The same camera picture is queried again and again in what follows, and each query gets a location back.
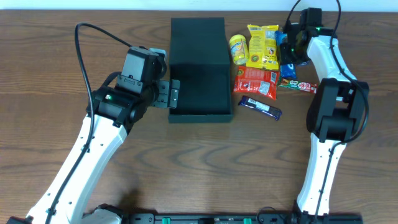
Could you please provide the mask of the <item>blue Oreo cookie pack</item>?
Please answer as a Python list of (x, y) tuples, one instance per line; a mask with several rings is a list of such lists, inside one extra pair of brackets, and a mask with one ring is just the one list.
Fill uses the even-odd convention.
[(277, 43), (277, 58), (280, 68), (280, 77), (295, 80), (297, 78), (297, 74), (295, 71), (294, 64), (292, 63), (285, 65), (282, 64), (282, 44), (287, 43), (287, 34), (284, 34), (283, 32), (280, 31), (276, 31), (275, 39)]

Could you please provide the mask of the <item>red snack bag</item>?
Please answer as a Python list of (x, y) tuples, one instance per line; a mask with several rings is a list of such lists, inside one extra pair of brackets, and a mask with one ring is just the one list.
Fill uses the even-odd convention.
[(277, 99), (279, 72), (257, 68), (238, 67), (233, 91), (236, 93), (253, 93), (264, 95), (272, 100)]

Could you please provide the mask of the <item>black gift box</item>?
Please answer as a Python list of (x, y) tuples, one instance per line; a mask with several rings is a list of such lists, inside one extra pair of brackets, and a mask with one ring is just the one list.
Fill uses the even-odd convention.
[(170, 123), (228, 123), (233, 118), (224, 19), (172, 18), (169, 70), (180, 82)]

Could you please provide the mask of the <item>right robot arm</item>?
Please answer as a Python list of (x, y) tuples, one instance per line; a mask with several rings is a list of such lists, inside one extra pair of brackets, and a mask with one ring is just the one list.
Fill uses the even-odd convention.
[(285, 22), (278, 46), (281, 65), (312, 62), (320, 84), (307, 112), (311, 151), (303, 187), (287, 223), (359, 223), (360, 216), (329, 214), (330, 192), (339, 159), (357, 139), (369, 117), (369, 85), (347, 68), (336, 27), (322, 24), (322, 10), (309, 7), (298, 23)]

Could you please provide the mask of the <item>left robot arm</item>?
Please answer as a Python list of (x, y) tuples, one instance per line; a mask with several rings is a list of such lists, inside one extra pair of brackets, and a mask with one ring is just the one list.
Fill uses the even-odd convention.
[(103, 204), (85, 213), (104, 168), (148, 107), (175, 108), (180, 82), (163, 79), (167, 53), (131, 47), (122, 71), (91, 94), (78, 138), (42, 198), (24, 218), (8, 223), (122, 223), (118, 208)]

